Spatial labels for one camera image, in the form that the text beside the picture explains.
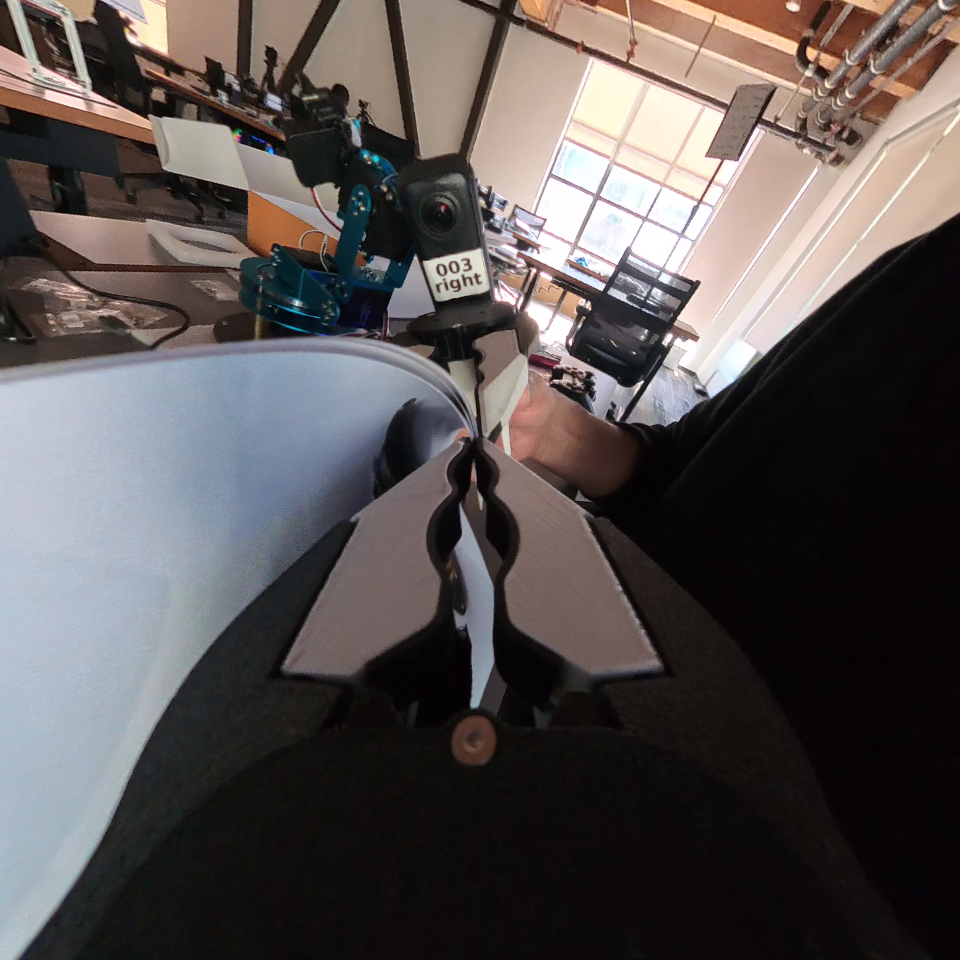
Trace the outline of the clear bag of small parts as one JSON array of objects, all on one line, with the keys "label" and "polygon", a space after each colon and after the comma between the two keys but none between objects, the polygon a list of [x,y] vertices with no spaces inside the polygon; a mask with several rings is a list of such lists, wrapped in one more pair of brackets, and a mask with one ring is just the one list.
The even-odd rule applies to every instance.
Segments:
[{"label": "clear bag of small parts", "polygon": [[91,294],[63,280],[32,278],[12,287],[7,294],[10,304],[35,335],[159,332],[177,325],[163,310]]}]

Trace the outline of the hanging grey panel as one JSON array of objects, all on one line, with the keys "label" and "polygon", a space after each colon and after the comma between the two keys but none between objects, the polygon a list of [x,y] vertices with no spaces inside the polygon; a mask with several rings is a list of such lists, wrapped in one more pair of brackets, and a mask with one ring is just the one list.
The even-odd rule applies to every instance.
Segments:
[{"label": "hanging grey panel", "polygon": [[777,85],[769,82],[739,85],[705,157],[717,162],[739,162],[776,92]]}]

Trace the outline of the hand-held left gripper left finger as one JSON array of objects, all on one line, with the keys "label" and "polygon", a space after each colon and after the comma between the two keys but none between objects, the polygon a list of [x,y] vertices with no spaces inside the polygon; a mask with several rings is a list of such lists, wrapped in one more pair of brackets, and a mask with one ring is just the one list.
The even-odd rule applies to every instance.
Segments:
[{"label": "hand-held left gripper left finger", "polygon": [[282,662],[289,678],[361,685],[403,671],[453,615],[448,563],[474,445],[460,439],[369,503]]}]

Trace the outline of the black ceiling pipes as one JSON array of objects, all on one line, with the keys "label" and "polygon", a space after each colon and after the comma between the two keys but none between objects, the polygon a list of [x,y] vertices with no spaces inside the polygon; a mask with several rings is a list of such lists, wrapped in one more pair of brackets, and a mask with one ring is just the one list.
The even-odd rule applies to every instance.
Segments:
[{"label": "black ceiling pipes", "polygon": [[[832,7],[824,2],[801,35],[796,51],[800,78],[811,89],[797,108],[794,131],[803,149],[827,164],[841,163],[864,135],[858,123],[883,94],[911,96],[926,79],[907,85],[909,74],[941,48],[958,43],[957,1],[846,2],[825,34],[818,36]],[[855,10],[873,20],[839,55],[824,63],[831,40]]]}]

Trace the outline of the person's right hand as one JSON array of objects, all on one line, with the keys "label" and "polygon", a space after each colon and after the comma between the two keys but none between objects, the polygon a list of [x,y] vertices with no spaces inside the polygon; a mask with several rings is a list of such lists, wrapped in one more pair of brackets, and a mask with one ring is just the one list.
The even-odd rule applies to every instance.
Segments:
[{"label": "person's right hand", "polygon": [[588,499],[619,491],[637,470],[635,433],[591,414],[529,371],[509,420],[511,455],[531,461]]}]

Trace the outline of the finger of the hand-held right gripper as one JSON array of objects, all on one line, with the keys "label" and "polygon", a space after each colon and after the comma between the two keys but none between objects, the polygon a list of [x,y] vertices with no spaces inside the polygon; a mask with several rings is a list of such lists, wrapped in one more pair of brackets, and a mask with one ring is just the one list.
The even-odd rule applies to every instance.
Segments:
[{"label": "finger of the hand-held right gripper", "polygon": [[510,420],[529,382],[518,333],[504,329],[478,339],[478,424],[485,439],[512,455]]},{"label": "finger of the hand-held right gripper", "polygon": [[482,433],[481,403],[478,397],[479,374],[476,361],[474,359],[450,360],[448,373],[467,401],[477,433]]}]

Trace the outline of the printed instruction manual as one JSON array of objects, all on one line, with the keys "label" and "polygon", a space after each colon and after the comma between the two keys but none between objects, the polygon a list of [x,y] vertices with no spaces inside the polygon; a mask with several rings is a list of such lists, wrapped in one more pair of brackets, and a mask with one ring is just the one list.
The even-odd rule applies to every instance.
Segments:
[{"label": "printed instruction manual", "polygon": [[372,500],[404,402],[476,431],[413,350],[306,337],[2,371],[2,958],[90,862],[190,669]]}]

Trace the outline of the wooden office desk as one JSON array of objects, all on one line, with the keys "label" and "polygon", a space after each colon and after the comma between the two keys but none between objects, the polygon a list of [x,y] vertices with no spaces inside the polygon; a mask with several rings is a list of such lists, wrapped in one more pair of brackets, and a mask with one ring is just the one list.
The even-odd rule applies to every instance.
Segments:
[{"label": "wooden office desk", "polygon": [[36,79],[25,57],[1,49],[3,186],[7,192],[17,187],[10,161],[44,166],[54,211],[85,215],[82,174],[121,178],[119,140],[154,147],[152,124],[71,80],[50,87]]},{"label": "wooden office desk", "polygon": [[[553,249],[520,250],[520,240],[513,233],[486,230],[486,244],[494,263],[494,292],[500,299],[510,299],[517,310],[530,314],[540,334],[552,342],[549,333],[563,312],[565,302],[574,306],[579,301],[590,302],[604,291],[608,276],[596,273]],[[550,318],[541,322],[531,314],[538,290],[556,287],[558,298],[551,304]]]}]

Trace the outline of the large grid window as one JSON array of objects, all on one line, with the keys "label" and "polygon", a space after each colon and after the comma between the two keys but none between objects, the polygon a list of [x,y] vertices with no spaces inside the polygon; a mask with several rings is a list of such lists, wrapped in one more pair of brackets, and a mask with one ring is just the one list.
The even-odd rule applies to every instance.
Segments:
[{"label": "large grid window", "polygon": [[592,60],[537,195],[540,245],[603,277],[626,250],[679,272],[738,175],[724,112]]}]

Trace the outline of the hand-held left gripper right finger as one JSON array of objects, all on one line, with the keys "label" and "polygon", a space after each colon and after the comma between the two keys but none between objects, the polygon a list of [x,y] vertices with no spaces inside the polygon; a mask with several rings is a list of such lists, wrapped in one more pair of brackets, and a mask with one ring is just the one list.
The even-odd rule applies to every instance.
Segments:
[{"label": "hand-held left gripper right finger", "polygon": [[474,464],[500,559],[493,650],[507,687],[551,714],[571,693],[665,676],[593,518],[484,438],[474,442]]}]

